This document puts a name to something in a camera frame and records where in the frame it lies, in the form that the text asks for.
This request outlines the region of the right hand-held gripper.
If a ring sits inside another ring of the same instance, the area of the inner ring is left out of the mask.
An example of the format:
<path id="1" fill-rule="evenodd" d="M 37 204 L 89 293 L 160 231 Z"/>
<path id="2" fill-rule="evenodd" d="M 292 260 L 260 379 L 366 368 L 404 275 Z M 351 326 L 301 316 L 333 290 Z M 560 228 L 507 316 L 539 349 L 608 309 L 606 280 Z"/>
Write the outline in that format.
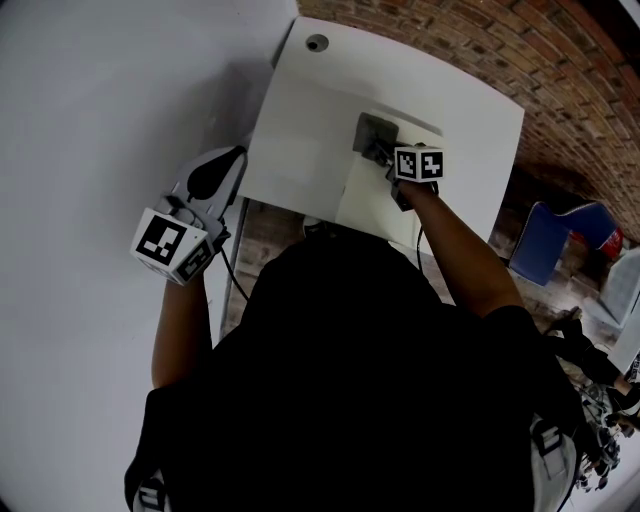
<path id="1" fill-rule="evenodd" d="M 426 184 L 435 195 L 439 194 L 439 181 L 444 178 L 444 150 L 426 146 L 396 146 L 377 138 L 374 144 L 363 150 L 363 157 L 378 166 L 389 169 L 387 180 L 391 183 L 391 196 L 402 212 L 412 207 L 399 189 L 401 181 Z"/>

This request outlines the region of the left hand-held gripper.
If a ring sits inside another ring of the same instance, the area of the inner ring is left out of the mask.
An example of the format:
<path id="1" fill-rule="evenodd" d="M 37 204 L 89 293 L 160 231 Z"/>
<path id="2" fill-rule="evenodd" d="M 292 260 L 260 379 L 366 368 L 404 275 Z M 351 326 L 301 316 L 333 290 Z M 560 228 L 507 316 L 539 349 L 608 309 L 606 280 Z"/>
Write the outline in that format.
<path id="1" fill-rule="evenodd" d="M 131 254 L 181 286 L 201 274 L 230 237 L 220 218 L 237 195 L 247 163 L 247 149 L 237 145 L 208 151 L 184 164 L 173 195 L 144 210 Z M 185 203 L 191 201 L 205 213 Z"/>

